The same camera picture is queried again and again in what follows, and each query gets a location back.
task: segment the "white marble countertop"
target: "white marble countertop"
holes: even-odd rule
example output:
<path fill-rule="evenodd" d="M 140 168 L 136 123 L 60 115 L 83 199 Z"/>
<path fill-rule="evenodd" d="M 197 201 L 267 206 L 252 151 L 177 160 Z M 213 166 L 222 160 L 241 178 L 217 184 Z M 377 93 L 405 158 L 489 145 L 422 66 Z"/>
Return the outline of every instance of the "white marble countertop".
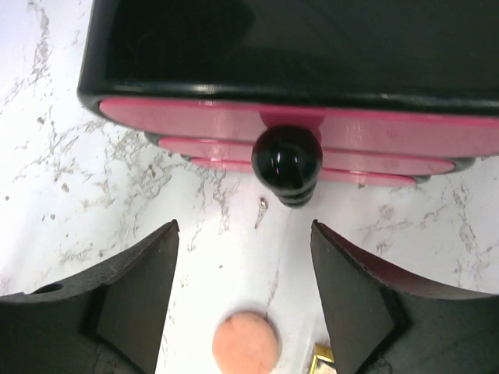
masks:
<path fill-rule="evenodd" d="M 499 158 L 410 189 L 320 182 L 290 210 L 252 175 L 196 168 L 82 108 L 90 0 L 0 2 L 0 295 L 68 277 L 176 219 L 157 372 L 189 362 L 189 372 L 217 373 L 214 329 L 255 309 L 283 341 L 275 372 L 290 373 L 327 339 L 310 258 L 315 218 L 424 277 L 499 293 Z M 269 207 L 256 228 L 262 197 Z"/>

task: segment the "drawer knob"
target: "drawer knob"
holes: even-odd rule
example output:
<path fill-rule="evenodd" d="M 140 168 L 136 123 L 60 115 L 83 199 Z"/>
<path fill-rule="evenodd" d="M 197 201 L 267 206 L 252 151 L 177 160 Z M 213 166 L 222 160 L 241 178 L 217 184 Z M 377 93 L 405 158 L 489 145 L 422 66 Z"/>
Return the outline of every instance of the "drawer knob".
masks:
<path fill-rule="evenodd" d="M 322 165 L 322 149 L 311 131 L 281 125 L 260 136 L 251 162 L 257 178 L 284 205 L 299 207 L 312 198 Z"/>

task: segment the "round knob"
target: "round knob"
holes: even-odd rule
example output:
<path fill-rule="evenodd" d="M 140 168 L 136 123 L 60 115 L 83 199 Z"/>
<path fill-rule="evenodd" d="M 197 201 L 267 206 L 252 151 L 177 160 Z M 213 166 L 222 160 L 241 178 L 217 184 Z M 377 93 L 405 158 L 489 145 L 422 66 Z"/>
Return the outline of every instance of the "round knob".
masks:
<path fill-rule="evenodd" d="M 251 161 L 257 178 L 284 205 L 298 207 L 312 198 L 322 165 L 322 149 L 311 131 L 276 126 L 257 140 Z"/>

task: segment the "pink panel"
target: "pink panel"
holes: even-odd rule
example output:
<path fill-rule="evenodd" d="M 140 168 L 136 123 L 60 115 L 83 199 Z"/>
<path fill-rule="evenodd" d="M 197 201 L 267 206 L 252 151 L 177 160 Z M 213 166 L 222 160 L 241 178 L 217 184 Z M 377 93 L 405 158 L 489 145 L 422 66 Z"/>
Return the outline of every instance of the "pink panel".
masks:
<path fill-rule="evenodd" d="M 238 161 L 211 161 L 194 158 L 192 162 L 203 168 L 253 173 L 251 163 Z M 414 179 L 398 175 L 382 175 L 374 173 L 356 173 L 352 171 L 322 169 L 319 179 L 329 182 L 356 183 L 362 185 L 381 185 L 387 187 L 410 187 L 415 185 Z"/>
<path fill-rule="evenodd" d="M 393 175 L 435 175 L 451 171 L 454 163 L 437 158 L 323 150 L 323 168 Z"/>
<path fill-rule="evenodd" d="M 109 118 L 170 136 L 254 142 L 269 126 L 300 125 L 327 148 L 424 157 L 499 154 L 499 118 L 338 108 L 110 98 Z"/>
<path fill-rule="evenodd" d="M 159 145 L 171 152 L 185 154 L 190 157 L 251 161 L 252 143 L 238 143 L 228 140 L 195 139 L 166 137 Z"/>

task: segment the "orange disc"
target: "orange disc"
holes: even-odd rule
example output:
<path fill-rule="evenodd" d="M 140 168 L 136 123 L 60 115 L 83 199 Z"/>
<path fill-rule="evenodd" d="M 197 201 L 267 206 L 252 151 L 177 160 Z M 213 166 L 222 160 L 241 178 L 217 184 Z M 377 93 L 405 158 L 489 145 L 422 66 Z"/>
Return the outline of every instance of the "orange disc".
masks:
<path fill-rule="evenodd" d="M 213 356 L 223 374 L 269 374 L 279 358 L 279 343 L 265 319 L 241 312 L 218 327 Z"/>

